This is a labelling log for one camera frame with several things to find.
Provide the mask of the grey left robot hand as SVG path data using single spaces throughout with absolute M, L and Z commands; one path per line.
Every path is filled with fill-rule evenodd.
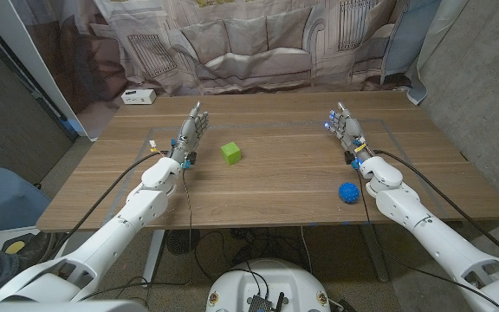
M 172 145 L 169 157 L 179 164 L 183 163 L 190 153 L 197 150 L 199 141 L 208 127 L 209 115 L 206 111 L 201 113 L 200 108 L 201 102 L 198 101 L 184 120 L 175 143 Z

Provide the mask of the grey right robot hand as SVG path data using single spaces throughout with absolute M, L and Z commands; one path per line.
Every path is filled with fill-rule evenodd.
M 324 127 L 340 141 L 345 150 L 344 156 L 348 165 L 355 164 L 359 167 L 365 160 L 373 156 L 373 153 L 368 149 L 359 122 L 342 101 L 338 102 L 337 111 L 330 111 Z

